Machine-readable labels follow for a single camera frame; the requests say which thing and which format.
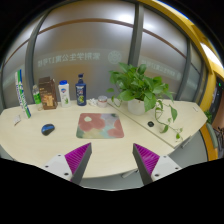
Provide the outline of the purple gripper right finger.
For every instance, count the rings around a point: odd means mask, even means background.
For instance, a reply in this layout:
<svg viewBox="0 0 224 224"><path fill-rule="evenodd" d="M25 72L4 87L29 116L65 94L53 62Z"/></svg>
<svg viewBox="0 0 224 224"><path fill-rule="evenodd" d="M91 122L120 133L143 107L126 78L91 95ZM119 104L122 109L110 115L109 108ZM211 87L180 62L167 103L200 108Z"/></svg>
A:
<svg viewBox="0 0 224 224"><path fill-rule="evenodd" d="M159 156L136 143L133 144L133 156L144 185L181 170L168 155Z"/></svg>

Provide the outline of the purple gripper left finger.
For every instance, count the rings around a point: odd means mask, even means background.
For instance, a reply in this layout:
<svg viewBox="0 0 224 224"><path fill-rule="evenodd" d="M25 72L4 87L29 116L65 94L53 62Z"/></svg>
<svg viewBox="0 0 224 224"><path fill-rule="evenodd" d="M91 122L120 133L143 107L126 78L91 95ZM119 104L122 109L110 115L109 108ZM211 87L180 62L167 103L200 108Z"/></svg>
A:
<svg viewBox="0 0 224 224"><path fill-rule="evenodd" d="M91 154L91 144L87 143L72 150L66 155L57 154L43 166L43 169L79 185Z"/></svg>

